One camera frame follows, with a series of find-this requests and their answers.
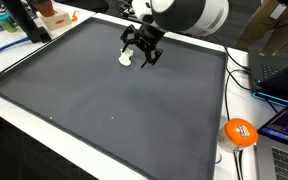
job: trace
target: laptop keyboard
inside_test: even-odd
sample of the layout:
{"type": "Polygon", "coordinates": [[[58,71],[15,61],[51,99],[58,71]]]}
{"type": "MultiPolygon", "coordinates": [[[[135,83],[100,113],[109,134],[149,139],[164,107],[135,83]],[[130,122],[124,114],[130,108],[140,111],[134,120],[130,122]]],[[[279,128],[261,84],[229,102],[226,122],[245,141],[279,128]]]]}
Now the laptop keyboard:
{"type": "Polygon", "coordinates": [[[277,180],[288,180],[288,153],[272,148],[277,180]]]}
{"type": "Polygon", "coordinates": [[[270,76],[279,73],[281,69],[262,64],[262,71],[263,71],[264,79],[267,79],[270,76]]]}

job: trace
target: black mat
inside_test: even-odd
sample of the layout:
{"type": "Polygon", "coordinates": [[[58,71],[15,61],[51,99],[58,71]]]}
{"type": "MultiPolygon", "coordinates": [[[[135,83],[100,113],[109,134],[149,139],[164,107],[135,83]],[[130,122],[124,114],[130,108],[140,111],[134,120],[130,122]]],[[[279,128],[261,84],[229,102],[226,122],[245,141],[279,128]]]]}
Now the black mat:
{"type": "Polygon", "coordinates": [[[225,54],[164,38],[155,66],[130,46],[123,67],[124,29],[74,28],[0,76],[0,96],[150,179],[212,179],[225,54]]]}

